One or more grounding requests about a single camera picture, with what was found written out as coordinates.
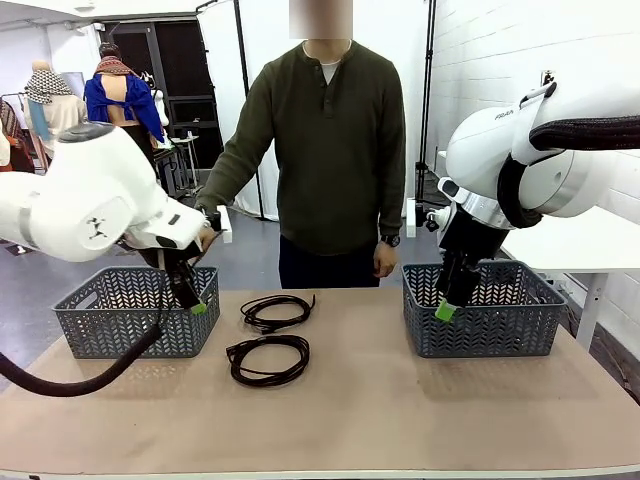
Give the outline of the person's left hand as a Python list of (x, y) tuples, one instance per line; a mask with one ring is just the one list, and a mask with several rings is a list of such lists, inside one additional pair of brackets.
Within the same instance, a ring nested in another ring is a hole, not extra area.
[(386, 278), (391, 275), (397, 265), (398, 257), (394, 247), (385, 242), (379, 242), (374, 252), (374, 275)]

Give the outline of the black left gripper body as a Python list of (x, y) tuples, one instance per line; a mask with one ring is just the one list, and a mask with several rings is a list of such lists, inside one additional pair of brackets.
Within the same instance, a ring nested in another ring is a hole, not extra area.
[(193, 262), (200, 257), (199, 247), (187, 247), (184, 250), (169, 248), (140, 249), (139, 254), (145, 262), (166, 273), (171, 291), (174, 295), (174, 281), (178, 279), (194, 280)]

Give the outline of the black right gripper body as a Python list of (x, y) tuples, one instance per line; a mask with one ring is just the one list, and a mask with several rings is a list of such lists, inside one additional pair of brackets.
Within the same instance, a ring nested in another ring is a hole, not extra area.
[(500, 248), (500, 230), (481, 223), (454, 203), (438, 244), (445, 252), (477, 263), (495, 257)]

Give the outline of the person's right hand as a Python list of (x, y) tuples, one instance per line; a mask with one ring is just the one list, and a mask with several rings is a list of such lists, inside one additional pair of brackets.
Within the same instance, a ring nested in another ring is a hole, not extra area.
[(205, 223), (199, 232), (202, 253), (205, 254), (216, 238), (216, 231), (213, 228), (214, 213), (203, 205), (196, 205), (195, 209), (205, 217)]

